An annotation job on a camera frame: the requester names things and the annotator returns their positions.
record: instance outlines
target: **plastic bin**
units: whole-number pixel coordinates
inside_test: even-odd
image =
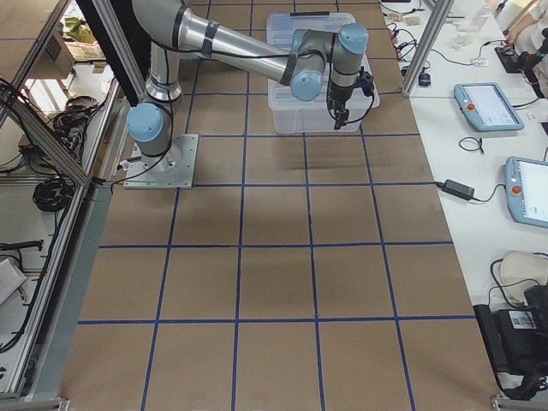
[[[266,41],[281,49],[289,50],[293,32],[298,28],[312,30],[325,30],[338,32],[342,26],[354,23],[354,17],[349,13],[331,13],[322,16],[296,16],[289,13],[270,13],[266,19]],[[369,63],[364,55],[362,65],[369,73]],[[291,94],[288,86],[282,86],[274,80],[268,80],[268,105],[274,114],[274,127],[280,134],[304,133],[304,132],[354,132],[360,126],[360,122],[348,124],[336,132],[333,130],[335,121],[327,111],[325,97],[327,93],[327,81],[329,77],[329,65],[324,72],[324,84],[322,91],[313,101],[304,102],[296,99]],[[364,115],[371,98],[363,95],[360,88],[354,90],[352,98],[346,103],[350,114],[350,121]],[[377,107],[379,98],[375,90],[375,102]]]

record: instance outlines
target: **power adapter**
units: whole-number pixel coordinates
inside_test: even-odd
[[[444,193],[454,195],[459,199],[470,201],[474,198],[474,189],[465,186],[459,182],[453,180],[445,180],[445,182],[436,182],[436,187],[442,190]]]

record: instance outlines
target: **white box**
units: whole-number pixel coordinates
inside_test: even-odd
[[[355,23],[355,18],[349,13],[330,13],[321,16],[297,16],[291,17],[289,13],[270,13],[266,19],[266,41],[281,49],[290,50],[293,32],[296,29],[323,30],[337,33],[345,24]],[[362,66],[371,73],[369,63],[364,55]],[[334,131],[335,121],[327,111],[325,95],[329,80],[329,65],[324,72],[324,84],[322,91],[313,101],[304,102],[293,97],[288,86],[282,86],[274,80],[268,80],[268,105],[274,114],[274,127],[280,134],[304,133],[304,132],[354,132],[360,126],[360,122],[348,124],[340,130]],[[375,90],[375,102],[377,107],[380,100]],[[360,88],[356,88],[352,98],[346,103],[350,114],[348,120],[352,121],[364,115],[371,104],[371,97],[366,97]]]
[[[0,261],[0,305],[24,282],[25,275],[10,259]]]

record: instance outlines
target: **metal mounting plate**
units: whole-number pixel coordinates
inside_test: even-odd
[[[191,188],[194,178],[194,166],[196,163],[196,152],[198,151],[197,134],[181,134],[173,136],[173,144],[181,148],[182,158],[171,170],[161,173],[146,172],[135,180],[128,180],[123,183],[127,189],[154,189],[154,188]],[[135,145],[132,157],[140,156],[140,150]],[[143,162],[130,163],[126,178],[137,176],[145,170]]]

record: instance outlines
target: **light blue tablet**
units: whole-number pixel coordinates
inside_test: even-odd
[[[453,93],[462,114],[478,131],[521,130],[525,127],[497,83],[457,84]]]
[[[548,228],[548,163],[510,157],[504,166],[504,180],[512,218]]]

